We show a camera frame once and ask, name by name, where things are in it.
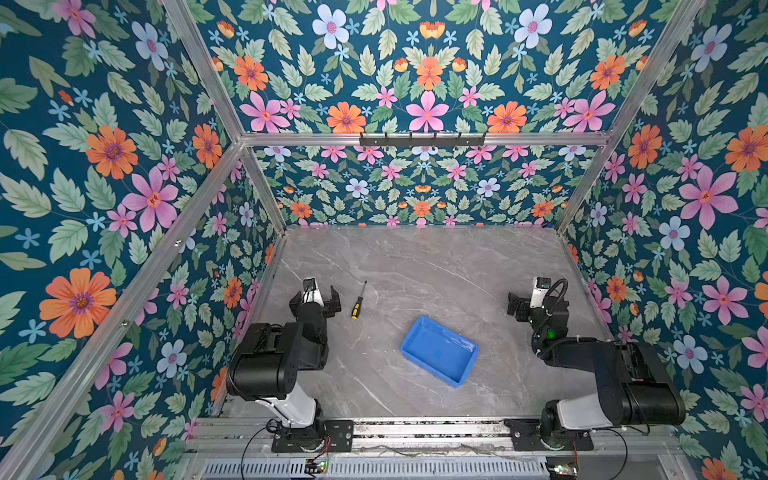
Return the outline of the yellow black handled screwdriver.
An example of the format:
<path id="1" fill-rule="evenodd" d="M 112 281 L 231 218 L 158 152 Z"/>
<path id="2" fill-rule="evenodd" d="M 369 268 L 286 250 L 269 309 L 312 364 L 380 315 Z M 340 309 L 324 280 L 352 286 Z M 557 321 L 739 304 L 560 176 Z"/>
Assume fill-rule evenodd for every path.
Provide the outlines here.
<path id="1" fill-rule="evenodd" d="M 364 294 L 365 294 L 365 290 L 367 288 L 367 284 L 368 284 L 368 281 L 364 281 L 363 282 L 363 285 L 361 287 L 360 293 L 357 296 L 356 301 L 355 301 L 355 303 L 353 305 L 353 308 L 352 308 L 351 313 L 350 313 L 350 318 L 352 320 L 358 320 L 359 317 L 360 317 L 360 313 L 361 313 L 361 310 L 362 310 L 362 304 L 363 304 L 363 301 L 364 301 Z"/>

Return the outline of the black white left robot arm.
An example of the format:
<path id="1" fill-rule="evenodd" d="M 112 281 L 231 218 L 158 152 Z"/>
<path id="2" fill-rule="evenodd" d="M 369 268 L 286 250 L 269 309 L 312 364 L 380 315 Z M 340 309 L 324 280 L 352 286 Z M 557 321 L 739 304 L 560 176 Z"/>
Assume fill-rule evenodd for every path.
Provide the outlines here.
<path id="1" fill-rule="evenodd" d="M 298 383 L 301 371 L 321 371 L 329 356 L 328 320 L 341 311 L 339 293 L 322 297 L 313 278 L 289 301 L 293 319 L 256 323 L 236 347 L 226 376 L 227 393 L 265 407 L 268 429 L 307 450 L 323 449 L 329 435 L 320 402 Z"/>

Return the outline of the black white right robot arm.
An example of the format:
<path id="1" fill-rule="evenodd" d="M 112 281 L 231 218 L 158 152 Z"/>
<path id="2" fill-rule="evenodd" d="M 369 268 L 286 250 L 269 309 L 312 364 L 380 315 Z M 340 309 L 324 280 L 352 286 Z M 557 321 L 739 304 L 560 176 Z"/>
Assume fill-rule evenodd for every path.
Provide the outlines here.
<path id="1" fill-rule="evenodd" d="M 548 401 L 537 424 L 507 420 L 514 446 L 562 450 L 590 447 L 590 432 L 644 425 L 679 426 L 686 411 L 678 387 L 652 346 L 568 334 L 569 302 L 508 295 L 507 314 L 532 329 L 531 350 L 552 368 L 591 373 L 595 391 Z"/>

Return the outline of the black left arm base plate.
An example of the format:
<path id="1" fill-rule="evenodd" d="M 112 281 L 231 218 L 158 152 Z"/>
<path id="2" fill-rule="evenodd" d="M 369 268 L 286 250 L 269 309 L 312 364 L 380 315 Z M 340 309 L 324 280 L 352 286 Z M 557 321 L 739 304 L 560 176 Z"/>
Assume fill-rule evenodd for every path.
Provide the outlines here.
<path id="1" fill-rule="evenodd" d="M 352 420 L 321 420 L 304 428 L 281 427 L 274 434 L 273 453 L 348 453 L 352 450 Z"/>

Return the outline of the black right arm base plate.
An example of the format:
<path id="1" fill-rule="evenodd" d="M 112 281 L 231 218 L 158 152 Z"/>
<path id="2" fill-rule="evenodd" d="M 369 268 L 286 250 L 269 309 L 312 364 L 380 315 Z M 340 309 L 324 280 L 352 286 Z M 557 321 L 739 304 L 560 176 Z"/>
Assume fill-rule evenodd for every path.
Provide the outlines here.
<path id="1" fill-rule="evenodd" d="M 505 419 L 515 451 L 593 451 L 594 443 L 585 430 L 565 430 L 557 424 L 550 427 L 536 419 Z"/>

